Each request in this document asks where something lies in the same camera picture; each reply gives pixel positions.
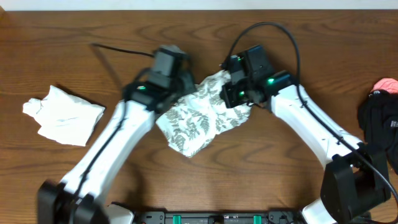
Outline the white fern print dress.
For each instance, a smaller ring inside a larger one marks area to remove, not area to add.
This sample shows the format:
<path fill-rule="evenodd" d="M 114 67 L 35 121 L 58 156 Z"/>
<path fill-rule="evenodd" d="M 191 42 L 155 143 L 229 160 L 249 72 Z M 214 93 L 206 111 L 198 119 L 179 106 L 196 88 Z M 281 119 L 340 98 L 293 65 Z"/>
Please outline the white fern print dress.
<path fill-rule="evenodd" d="M 179 98 L 157 119 L 156 125 L 169 147 L 186 157 L 193 157 L 215 136 L 248 120 L 249 106 L 227 108 L 220 98 L 222 86 L 230 80 L 231 75 L 224 71 L 206 77 L 196 86 L 196 92 Z"/>

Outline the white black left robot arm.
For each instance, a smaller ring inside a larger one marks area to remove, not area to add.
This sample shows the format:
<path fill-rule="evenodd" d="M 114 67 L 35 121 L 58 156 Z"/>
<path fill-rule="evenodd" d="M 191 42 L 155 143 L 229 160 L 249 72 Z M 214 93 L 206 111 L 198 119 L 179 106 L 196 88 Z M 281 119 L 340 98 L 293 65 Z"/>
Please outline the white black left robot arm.
<path fill-rule="evenodd" d="M 195 92 L 190 56 L 176 45 L 161 45 L 121 90 L 112 118 L 82 160 L 55 184 L 45 181 L 37 192 L 37 223 L 133 223 L 134 212 L 106 205 L 116 175 L 135 145 L 156 119 L 182 96 Z"/>

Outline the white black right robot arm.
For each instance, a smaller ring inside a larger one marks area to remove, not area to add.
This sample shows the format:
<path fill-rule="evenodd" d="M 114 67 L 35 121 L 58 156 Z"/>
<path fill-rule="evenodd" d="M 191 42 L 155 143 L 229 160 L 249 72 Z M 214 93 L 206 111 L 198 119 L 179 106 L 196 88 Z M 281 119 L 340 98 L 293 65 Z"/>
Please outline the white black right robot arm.
<path fill-rule="evenodd" d="M 262 46 L 227 57 L 221 68 L 231 75 L 220 92 L 227 108 L 252 103 L 269 110 L 320 161 L 320 197 L 302 209 L 302 221 L 370 223 L 367 212 L 391 198 L 385 155 L 335 123 L 290 72 L 276 72 Z"/>

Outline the white folded shirt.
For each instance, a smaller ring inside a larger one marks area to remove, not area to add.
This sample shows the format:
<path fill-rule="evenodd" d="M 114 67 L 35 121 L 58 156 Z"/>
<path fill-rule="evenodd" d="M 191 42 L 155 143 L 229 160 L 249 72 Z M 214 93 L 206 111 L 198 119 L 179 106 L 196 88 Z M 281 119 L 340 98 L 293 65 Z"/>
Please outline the white folded shirt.
<path fill-rule="evenodd" d="M 45 98 L 31 98 L 22 109 L 40 124 L 39 135 L 74 146 L 86 146 L 104 111 L 105 107 L 70 95 L 53 85 Z"/>

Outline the black garment with label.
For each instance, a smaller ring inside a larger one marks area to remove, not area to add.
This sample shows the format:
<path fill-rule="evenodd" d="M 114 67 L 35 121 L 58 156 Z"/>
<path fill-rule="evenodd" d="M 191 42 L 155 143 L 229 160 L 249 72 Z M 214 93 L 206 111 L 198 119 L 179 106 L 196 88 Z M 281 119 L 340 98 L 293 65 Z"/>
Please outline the black garment with label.
<path fill-rule="evenodd" d="M 367 143 L 377 144 L 397 174 L 397 94 L 374 90 L 358 108 L 359 127 Z"/>

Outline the pink cloth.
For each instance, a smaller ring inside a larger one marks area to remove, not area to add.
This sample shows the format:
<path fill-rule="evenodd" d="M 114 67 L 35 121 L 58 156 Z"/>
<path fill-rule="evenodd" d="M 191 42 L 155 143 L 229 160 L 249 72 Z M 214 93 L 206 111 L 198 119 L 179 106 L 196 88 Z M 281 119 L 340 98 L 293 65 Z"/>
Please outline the pink cloth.
<path fill-rule="evenodd" d="M 374 84 L 371 92 L 374 92 L 376 90 L 384 90 L 390 94 L 397 94 L 398 81 L 393 78 L 382 78 Z"/>

